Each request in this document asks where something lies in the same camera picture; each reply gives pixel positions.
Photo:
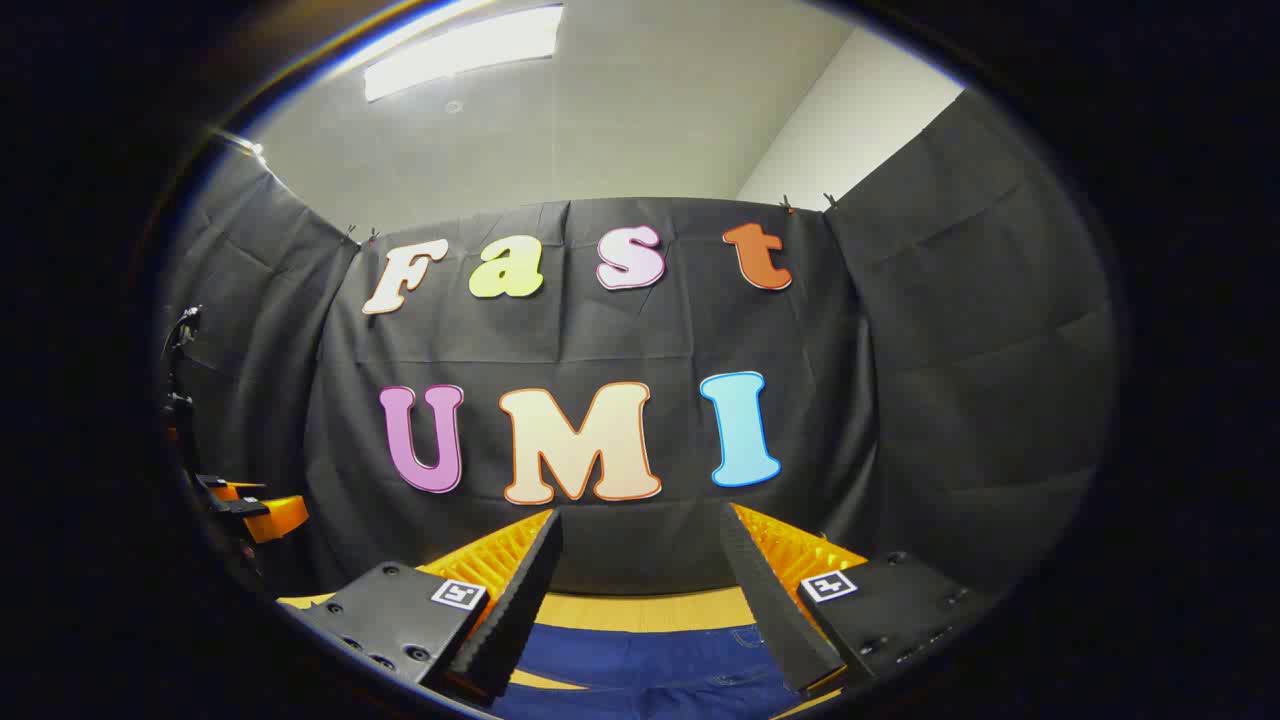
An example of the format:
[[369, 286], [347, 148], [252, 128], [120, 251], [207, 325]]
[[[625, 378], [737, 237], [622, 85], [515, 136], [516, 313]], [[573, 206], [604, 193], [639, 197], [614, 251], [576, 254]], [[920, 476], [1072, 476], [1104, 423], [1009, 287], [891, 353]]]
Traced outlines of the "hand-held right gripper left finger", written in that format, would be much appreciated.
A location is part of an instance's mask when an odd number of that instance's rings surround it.
[[564, 515], [547, 509], [433, 559], [370, 557], [280, 614], [307, 638], [398, 691], [447, 705], [502, 697], [558, 571]]

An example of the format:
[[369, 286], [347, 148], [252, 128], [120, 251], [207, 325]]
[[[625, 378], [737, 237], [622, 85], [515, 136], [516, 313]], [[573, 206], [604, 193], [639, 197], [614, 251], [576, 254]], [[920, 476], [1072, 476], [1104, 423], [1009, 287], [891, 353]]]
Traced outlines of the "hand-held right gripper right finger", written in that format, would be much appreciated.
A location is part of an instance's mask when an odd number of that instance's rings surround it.
[[739, 503], [721, 505], [719, 541], [783, 683], [808, 696], [902, 675], [996, 601], [913, 553], [863, 557]]

